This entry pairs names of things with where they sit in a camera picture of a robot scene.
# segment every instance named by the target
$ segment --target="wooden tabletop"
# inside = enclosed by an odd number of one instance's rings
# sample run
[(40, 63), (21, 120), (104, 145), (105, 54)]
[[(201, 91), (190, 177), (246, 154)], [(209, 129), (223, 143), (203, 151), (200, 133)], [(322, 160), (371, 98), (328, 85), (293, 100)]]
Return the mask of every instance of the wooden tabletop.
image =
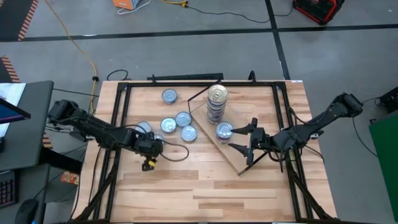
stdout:
[[(104, 82), (99, 96), (96, 117), (111, 121), (116, 87), (118, 82)], [(291, 107), (303, 120), (311, 118), (304, 85), (301, 82), (286, 82)], [(162, 101), (161, 94), (167, 87), (132, 88), (126, 124), (148, 121), (155, 133), (164, 135), (170, 142), (184, 144), (180, 130), (164, 134), (160, 130), (163, 118), (174, 117), (180, 111), (188, 111), (187, 100), (203, 87), (175, 87), (178, 100), (172, 105)], [(259, 127), (267, 134), (279, 131), (275, 104), (270, 87), (227, 87), (228, 105), (239, 116), (250, 122), (252, 117), (259, 119)], [(284, 121), (282, 94), (279, 94)], [(122, 94), (119, 107), (118, 124), (124, 101)], [(206, 93), (196, 97), (191, 109), (206, 101)], [(112, 222), (271, 222), (294, 221), (292, 199), (286, 172), (281, 173), (279, 164), (268, 156), (258, 162), (241, 177), (230, 166), (209, 137), (198, 129), (198, 138), (193, 144), (186, 144), (190, 150), (187, 160), (169, 162), (159, 157), (155, 170), (142, 172), (143, 157), (122, 150), (118, 180), (111, 216)], [(309, 146), (319, 151), (317, 141)], [(81, 172), (80, 197), (74, 217), (87, 206), (93, 180), (93, 168), (99, 148), (94, 141), (87, 148)], [(164, 147), (166, 156), (174, 159), (185, 155), (181, 147)], [(104, 151), (100, 152), (96, 167), (93, 195), (97, 191), (103, 163)], [(328, 179), (322, 160), (306, 149), (302, 154), (303, 168), (308, 189), (318, 203), (331, 216), (335, 208), (330, 193)], [(298, 190), (302, 216), (305, 210), (302, 195)], [(104, 216), (106, 200), (101, 204)]]

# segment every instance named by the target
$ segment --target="gray floor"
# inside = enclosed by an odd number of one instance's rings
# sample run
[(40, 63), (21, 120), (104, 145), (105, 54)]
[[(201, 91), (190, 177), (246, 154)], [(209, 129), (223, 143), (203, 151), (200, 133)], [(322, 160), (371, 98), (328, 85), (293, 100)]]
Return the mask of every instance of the gray floor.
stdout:
[[(179, 6), (152, 0), (139, 11), (119, 16), (111, 1), (51, 0), (72, 35), (164, 32), (180, 30), (270, 28), (234, 16), (202, 15)], [(275, 14), (285, 14), (291, 0), (272, 0)], [(191, 0), (204, 11), (232, 11), (257, 20), (267, 20), (263, 0)], [(317, 26), (297, 11), (277, 17), (279, 27)], [(393, 24), (398, 21), (395, 0), (346, 1), (329, 26)], [(28, 37), (64, 36), (64, 31), (43, 0), (34, 14)], [(312, 114), (324, 110), (334, 96), (354, 93), (360, 100), (379, 96), (398, 83), (398, 29), (281, 33), (290, 76), (303, 80)], [(101, 80), (116, 69), (129, 71), (129, 78), (142, 80), (155, 75), (223, 72), (226, 79), (246, 79), (250, 70), (258, 78), (283, 79), (271, 33), (193, 35), (133, 39), (79, 40), (91, 57)], [(0, 43), (23, 82), (53, 80), (56, 88), (91, 91), (90, 65), (69, 41)], [(52, 100), (75, 100), (88, 107), (89, 97), (54, 92)], [(369, 102), (356, 118), (359, 134), (374, 150), (369, 119), (381, 118), (383, 110)], [(81, 142), (64, 134), (50, 133), (56, 151), (65, 152)], [(331, 192), (338, 216), (343, 220), (395, 223), (377, 158), (355, 136), (351, 120), (341, 119), (325, 128), (320, 138)], [(56, 182), (48, 201), (71, 189)], [(72, 190), (60, 200), (72, 199)], [(72, 201), (49, 203), (45, 223), (66, 221)]]

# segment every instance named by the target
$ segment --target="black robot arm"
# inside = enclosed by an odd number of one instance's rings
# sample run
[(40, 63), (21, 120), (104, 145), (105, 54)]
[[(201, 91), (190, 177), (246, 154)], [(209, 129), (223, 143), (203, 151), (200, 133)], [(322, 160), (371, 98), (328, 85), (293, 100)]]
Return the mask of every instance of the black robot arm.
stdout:
[(363, 104), (354, 95), (343, 93), (337, 96), (329, 107), (320, 115), (303, 124), (284, 129), (274, 136), (269, 136), (264, 128), (257, 128), (257, 118), (253, 118), (246, 127), (232, 130), (237, 134), (251, 134), (250, 145), (240, 146), (229, 144), (247, 157), (246, 164), (253, 163), (253, 150), (260, 149), (268, 152), (287, 153), (289, 150), (304, 147), (312, 134), (319, 133), (322, 128), (338, 118), (353, 118), (362, 113)]
[(154, 133), (141, 133), (132, 128), (115, 127), (80, 109), (73, 101), (56, 101), (48, 114), (49, 123), (71, 125), (81, 134), (95, 137), (99, 147), (107, 150), (127, 149), (144, 156), (142, 171), (153, 170), (156, 157), (163, 151), (161, 140)]

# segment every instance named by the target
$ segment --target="black desk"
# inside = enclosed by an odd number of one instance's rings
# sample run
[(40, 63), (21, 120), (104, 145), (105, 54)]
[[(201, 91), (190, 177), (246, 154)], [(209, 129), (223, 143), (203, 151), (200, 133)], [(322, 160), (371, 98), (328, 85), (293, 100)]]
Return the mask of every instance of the black desk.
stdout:
[(18, 107), (31, 117), (10, 123), (0, 152), (0, 170), (13, 170), (48, 163), (51, 166), (80, 173), (81, 162), (42, 146), (43, 133), (54, 82), (27, 83)]
[[(15, 215), (20, 205), (27, 199), (33, 198), (47, 184), (49, 178), (50, 165), (43, 164), (35, 167), (16, 170), (18, 172), (19, 181), (19, 200), (15, 205), (5, 208), (0, 208), (0, 222), (1, 224), (14, 224)], [(36, 210), (35, 221), (36, 223), (43, 223), (45, 211), (45, 193), (46, 189), (36, 197), (39, 201), (39, 206)]]

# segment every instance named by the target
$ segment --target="metal can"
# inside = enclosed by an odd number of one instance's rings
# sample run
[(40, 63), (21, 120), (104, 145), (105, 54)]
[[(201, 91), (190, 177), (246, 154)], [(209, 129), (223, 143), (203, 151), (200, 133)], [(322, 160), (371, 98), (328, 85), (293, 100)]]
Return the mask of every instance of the metal can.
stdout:
[(175, 128), (177, 127), (177, 123), (173, 118), (165, 118), (163, 121), (160, 123), (160, 128), (162, 131), (165, 133), (172, 133), (175, 131)]
[(177, 100), (177, 92), (173, 89), (167, 89), (163, 91), (162, 99), (167, 104), (173, 104)]
[(154, 135), (154, 139), (160, 139), (160, 140), (162, 141), (162, 144), (164, 144), (164, 142), (163, 142), (164, 137), (163, 137), (162, 135), (160, 135), (160, 134), (155, 134), (155, 135)]
[(192, 121), (191, 115), (188, 112), (179, 112), (175, 116), (175, 121), (177, 122), (177, 125), (180, 127), (185, 127), (186, 125), (189, 125)]
[(136, 131), (139, 131), (141, 133), (148, 133), (152, 130), (150, 124), (147, 121), (141, 121), (140, 123), (137, 124), (137, 126), (134, 128)]
[(231, 130), (234, 129), (233, 125), (229, 122), (221, 122), (216, 128), (216, 139), (221, 144), (226, 144), (232, 138)]
[(185, 126), (181, 130), (181, 138), (187, 143), (192, 143), (198, 137), (198, 131), (191, 125)]
[(211, 124), (218, 124), (224, 116), (228, 92), (222, 85), (213, 85), (208, 90), (207, 117)]

